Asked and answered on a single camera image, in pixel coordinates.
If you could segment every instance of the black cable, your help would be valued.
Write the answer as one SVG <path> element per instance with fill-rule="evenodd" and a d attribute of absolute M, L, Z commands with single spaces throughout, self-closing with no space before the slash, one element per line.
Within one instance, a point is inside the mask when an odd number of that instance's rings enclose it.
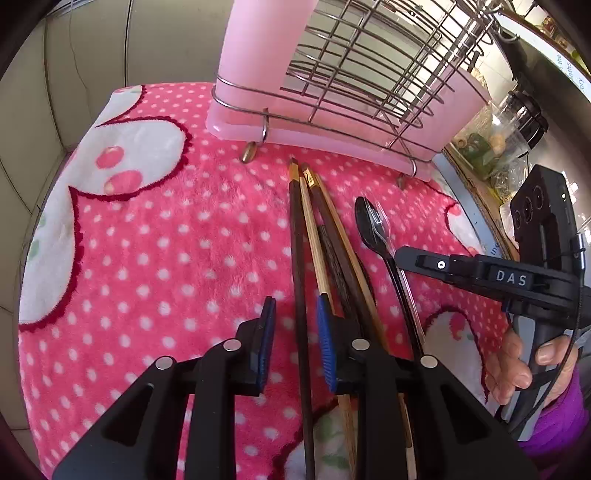
<path fill-rule="evenodd" d="M 584 289 L 584 282 L 585 282 L 584 278 L 585 278 L 585 273 L 583 270 L 579 274 L 579 304 L 577 306 L 577 315 L 576 315 L 576 320 L 574 322 L 573 334 L 570 338 L 569 347 L 566 349 L 566 353 L 564 355 L 564 358 L 562 359 L 562 362 L 560 362 L 560 366 L 558 367 L 558 373 L 553 378 L 552 382 L 550 382 L 550 385 L 548 385 L 548 388 L 546 389 L 546 391 L 544 392 L 542 397 L 538 400 L 538 403 L 535 404 L 535 406 L 531 409 L 531 411 L 527 414 L 527 416 L 523 420 L 521 420 L 521 422 L 519 422 L 512 430 L 509 431 L 509 434 L 523 429 L 525 427 L 525 425 L 527 424 L 527 422 L 530 420 L 530 418 L 534 416 L 535 412 L 537 412 L 539 410 L 539 408 L 544 404 L 546 398 L 548 398 L 548 395 L 550 395 L 550 392 L 554 388 L 554 385 L 556 385 L 556 382 L 558 381 L 558 378 L 559 378 L 560 374 L 562 373 L 562 370 L 564 369 L 564 366 L 566 365 L 566 362 L 568 361 L 568 359 L 570 357 L 570 353 L 573 350 L 574 343 L 576 341 L 577 330 L 579 330 L 579 324 L 581 321 L 581 312 L 583 310 L 583 289 Z"/>

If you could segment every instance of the camera lens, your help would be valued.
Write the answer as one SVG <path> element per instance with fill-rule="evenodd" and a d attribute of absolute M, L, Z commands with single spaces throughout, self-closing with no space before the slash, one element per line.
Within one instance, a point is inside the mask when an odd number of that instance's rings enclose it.
<path fill-rule="evenodd" d="M 538 185 L 534 188 L 535 207 L 539 210 L 544 206 L 544 192 Z"/>
<path fill-rule="evenodd" d="M 531 222 L 531 218 L 534 215 L 533 208 L 531 207 L 531 199 L 529 197 L 525 197 L 525 205 L 523 206 L 523 215 L 525 218 L 525 223 Z"/>

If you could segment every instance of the black handle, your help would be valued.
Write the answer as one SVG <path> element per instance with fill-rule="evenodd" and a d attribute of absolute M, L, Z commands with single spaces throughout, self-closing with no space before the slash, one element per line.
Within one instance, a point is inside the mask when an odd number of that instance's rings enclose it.
<path fill-rule="evenodd" d="M 546 372 L 549 368 L 538 365 L 535 361 L 535 354 L 543 344 L 562 335 L 564 329 L 546 323 L 536 323 L 527 317 L 521 316 L 514 319 L 514 329 L 524 343 L 521 359 L 528 363 L 531 373 L 534 376 L 534 385 L 531 388 L 526 388 L 514 394 L 509 405 L 504 409 L 503 418 L 508 422 L 509 432 L 514 439 L 527 441 L 531 438 L 542 406 L 538 408 L 528 421 L 525 421 L 525 419 L 548 388 L 550 381 L 554 378 L 551 375 L 546 383 L 537 385 L 535 381 L 536 375 Z"/>
<path fill-rule="evenodd" d="M 423 356 L 423 346 L 421 345 L 421 340 L 418 337 L 418 333 L 415 328 L 411 307 L 408 304 L 406 295 L 404 294 L 404 288 L 402 286 L 402 280 L 400 279 L 400 275 L 396 267 L 396 262 L 394 261 L 393 257 L 386 257 L 384 258 L 384 261 L 386 263 L 388 273 L 390 274 L 390 278 L 392 279 L 392 283 L 394 284 L 394 290 L 396 291 L 398 302 L 402 308 L 402 315 L 404 317 L 404 322 L 407 325 L 408 337 L 413 349 L 413 355 L 417 359 L 421 358 Z"/>

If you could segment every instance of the black spoon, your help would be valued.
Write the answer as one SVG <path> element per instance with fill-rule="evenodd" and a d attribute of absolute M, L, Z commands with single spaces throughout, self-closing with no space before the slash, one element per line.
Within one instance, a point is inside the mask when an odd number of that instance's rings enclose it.
<path fill-rule="evenodd" d="M 388 235 L 384 228 L 384 221 L 376 207 L 365 197 L 357 197 L 355 200 L 355 222 L 363 243 L 382 257 L 384 263 L 386 263 L 386 268 L 402 308 L 404 321 L 407 324 L 413 354 L 415 358 L 421 358 L 423 356 L 421 336 L 413 319 L 413 311 L 405 294 L 400 272 L 386 243 Z"/>

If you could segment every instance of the chopstick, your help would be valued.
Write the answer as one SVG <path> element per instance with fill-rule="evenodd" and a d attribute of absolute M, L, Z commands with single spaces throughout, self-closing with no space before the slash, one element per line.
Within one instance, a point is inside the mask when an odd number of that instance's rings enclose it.
<path fill-rule="evenodd" d="M 310 386 L 310 358 L 308 355 L 308 324 L 306 320 L 306 285 L 304 282 L 304 210 L 300 189 L 300 168 L 292 160 L 290 174 L 290 226 L 291 226 L 291 274 L 295 296 L 295 340 L 297 342 L 298 369 L 300 373 L 300 400 L 306 480 L 315 480 L 314 418 Z"/>
<path fill-rule="evenodd" d="M 357 302 L 361 316 L 364 317 L 367 314 L 371 316 L 372 326 L 375 329 L 375 333 L 380 344 L 388 353 L 390 353 L 384 326 L 382 325 L 382 322 L 379 318 L 374 298 L 372 297 L 367 280 L 363 274 L 359 259 L 357 258 L 357 255 L 351 246 L 349 237 L 345 232 L 343 222 L 340 220 L 339 214 L 336 211 L 335 204 L 330 198 L 329 192 L 322 182 L 322 179 L 317 177 L 312 172 L 310 167 L 304 169 L 304 176 L 308 181 L 310 190 L 314 194 L 314 199 L 317 200 L 319 204 L 319 210 L 322 214 L 322 218 L 324 219 L 324 224 L 327 226 L 327 231 L 331 236 L 335 253 L 339 257 L 339 263 L 343 269 L 343 275 L 345 276 L 345 279 L 347 279 L 347 285 L 349 286 L 349 290 Z M 347 274 L 345 271 L 347 268 L 352 268 L 353 271 L 349 271 Z M 413 435 L 408 417 L 408 408 L 406 406 L 405 396 L 403 394 L 399 394 L 398 398 L 402 414 L 402 423 L 405 430 L 404 433 L 407 445 L 407 455 L 409 455 L 411 453 L 409 450 L 411 450 L 413 446 Z"/>
<path fill-rule="evenodd" d="M 310 243 L 310 249 L 312 250 L 312 261 L 314 262 L 314 271 L 316 273 L 318 290 L 321 295 L 326 293 L 329 298 L 330 308 L 334 313 L 335 307 L 333 305 L 332 295 L 330 294 L 330 283 L 326 272 L 326 264 L 324 263 L 322 246 L 320 245 L 320 238 L 318 236 L 318 230 L 316 229 L 314 210 L 312 209 L 308 184 L 304 177 L 300 177 L 300 190 L 302 205 L 304 207 L 304 218 L 306 219 L 308 242 Z M 339 408 L 343 417 L 345 446 L 347 449 L 347 456 L 349 458 L 351 478 L 355 478 L 357 455 L 355 445 L 355 425 L 353 423 L 353 408 L 351 406 L 351 399 L 348 395 L 337 395 L 337 400 L 339 402 Z"/>
<path fill-rule="evenodd" d="M 363 332 L 370 341 L 379 341 L 388 350 L 388 341 L 386 340 L 384 326 L 379 319 L 371 291 L 363 275 L 363 270 L 351 247 L 335 205 L 328 195 L 326 188 L 322 191 L 320 185 L 324 186 L 324 184 L 320 183 L 321 180 L 314 175 L 310 167 L 304 169 L 304 176 L 326 225 L 326 230 L 335 249 L 340 267 L 343 270 L 343 275 L 345 276 L 353 301 L 359 310 L 359 319 L 362 322 Z"/>

